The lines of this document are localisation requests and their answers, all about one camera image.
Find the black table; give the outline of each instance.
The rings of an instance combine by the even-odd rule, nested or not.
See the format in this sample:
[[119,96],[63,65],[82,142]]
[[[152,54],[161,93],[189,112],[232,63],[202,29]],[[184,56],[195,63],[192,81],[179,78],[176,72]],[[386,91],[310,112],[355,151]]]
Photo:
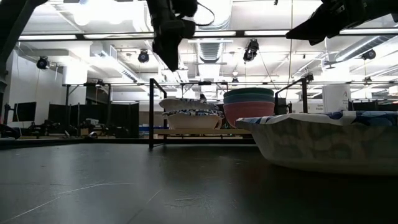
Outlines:
[[398,179],[272,166],[256,146],[0,151],[0,223],[397,223]]

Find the black monitor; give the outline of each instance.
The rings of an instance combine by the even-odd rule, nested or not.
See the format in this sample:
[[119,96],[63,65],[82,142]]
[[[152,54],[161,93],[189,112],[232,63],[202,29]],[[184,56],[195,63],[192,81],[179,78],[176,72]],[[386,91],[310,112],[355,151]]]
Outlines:
[[14,105],[14,116],[12,122],[18,121],[35,121],[36,102],[33,103],[16,103]]

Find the bowl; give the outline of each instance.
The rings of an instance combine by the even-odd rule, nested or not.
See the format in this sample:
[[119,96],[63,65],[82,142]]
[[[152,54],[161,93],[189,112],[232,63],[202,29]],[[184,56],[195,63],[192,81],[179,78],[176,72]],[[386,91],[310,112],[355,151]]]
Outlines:
[[274,102],[274,96],[245,93],[224,97],[224,104],[240,103],[240,102]]
[[242,102],[224,105],[224,112],[228,123],[236,128],[238,118],[253,118],[274,114],[275,104],[271,102]]
[[228,91],[224,94],[224,98],[233,95],[240,95],[240,94],[261,94],[267,96],[274,96],[274,91],[267,89],[267,88],[240,88],[236,90]]
[[334,174],[398,175],[398,113],[344,111],[243,118],[278,166]]
[[164,113],[171,129],[220,129],[224,114],[212,110],[180,110]]
[[159,105],[166,112],[178,110],[218,110],[216,105],[207,103],[206,101],[186,98],[167,98],[162,100]]

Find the pink bowl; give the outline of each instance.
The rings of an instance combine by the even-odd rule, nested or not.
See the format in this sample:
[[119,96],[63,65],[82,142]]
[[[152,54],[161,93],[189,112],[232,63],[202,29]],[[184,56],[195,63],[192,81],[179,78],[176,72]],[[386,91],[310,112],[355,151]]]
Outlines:
[[242,102],[224,105],[224,112],[228,123],[235,128],[238,118],[257,118],[274,115],[275,103],[271,102]]

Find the teal bowl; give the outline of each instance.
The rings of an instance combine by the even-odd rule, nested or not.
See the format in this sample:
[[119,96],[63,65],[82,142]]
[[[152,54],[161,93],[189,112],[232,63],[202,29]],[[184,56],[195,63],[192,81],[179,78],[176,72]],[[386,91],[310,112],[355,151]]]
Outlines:
[[237,90],[231,90],[229,92],[226,92],[224,94],[224,98],[240,94],[261,94],[267,96],[274,96],[274,91],[267,88],[240,88]]
[[263,94],[240,94],[224,97],[224,104],[230,103],[242,103],[242,102],[269,102],[274,103],[275,99],[273,96]]

